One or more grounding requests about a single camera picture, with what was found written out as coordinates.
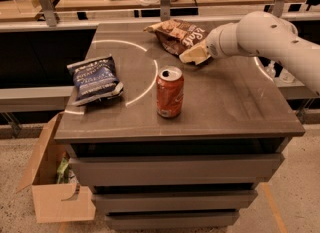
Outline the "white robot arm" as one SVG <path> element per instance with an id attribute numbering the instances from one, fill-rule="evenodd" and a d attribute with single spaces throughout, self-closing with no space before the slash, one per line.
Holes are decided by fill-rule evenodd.
<path id="1" fill-rule="evenodd" d="M 208 36 L 179 55 L 183 63 L 200 64 L 209 57 L 264 57 L 278 62 L 320 95 L 320 46 L 300 38 L 290 22 L 266 12 L 252 12 L 238 23 L 213 29 Z"/>

